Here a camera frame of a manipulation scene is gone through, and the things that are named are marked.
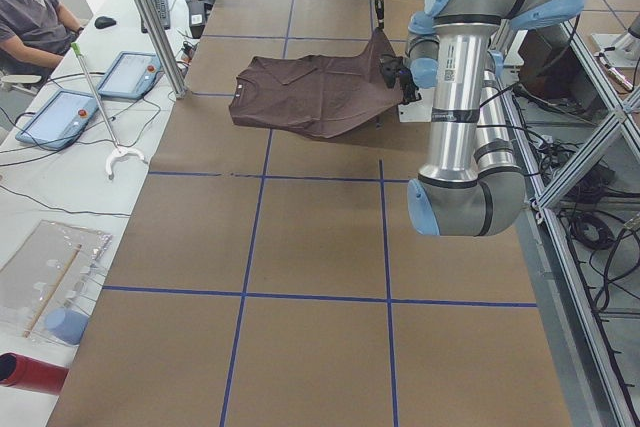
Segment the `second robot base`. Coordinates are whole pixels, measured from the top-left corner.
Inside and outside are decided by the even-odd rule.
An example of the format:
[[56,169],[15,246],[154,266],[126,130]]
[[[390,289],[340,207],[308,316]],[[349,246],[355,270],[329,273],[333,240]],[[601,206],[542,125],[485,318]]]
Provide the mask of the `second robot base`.
[[622,34],[592,34],[596,57],[606,67],[631,69],[639,61],[639,17]]

